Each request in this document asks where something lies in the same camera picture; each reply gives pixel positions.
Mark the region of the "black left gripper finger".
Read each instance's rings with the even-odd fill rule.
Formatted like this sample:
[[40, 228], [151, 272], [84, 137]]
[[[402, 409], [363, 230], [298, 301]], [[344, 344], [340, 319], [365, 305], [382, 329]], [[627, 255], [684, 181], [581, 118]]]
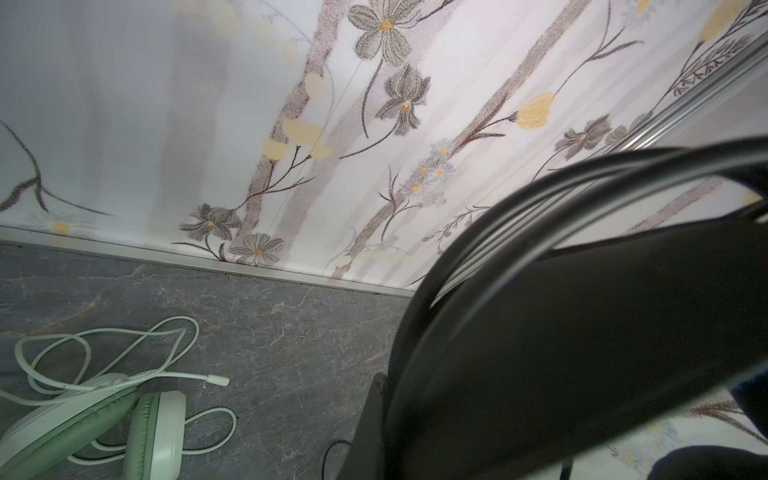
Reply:
[[384, 426], [388, 400], [388, 378], [384, 373], [377, 373], [373, 377], [351, 446], [337, 479], [374, 480], [386, 477]]

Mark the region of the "black wired headphones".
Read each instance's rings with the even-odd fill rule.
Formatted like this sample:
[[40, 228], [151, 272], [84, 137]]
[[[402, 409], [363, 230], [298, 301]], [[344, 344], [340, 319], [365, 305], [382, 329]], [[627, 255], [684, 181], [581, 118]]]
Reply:
[[518, 479], [728, 386], [767, 431], [767, 205], [569, 237], [704, 177], [767, 191], [767, 140], [559, 170], [462, 234], [410, 301], [386, 373], [384, 479]]

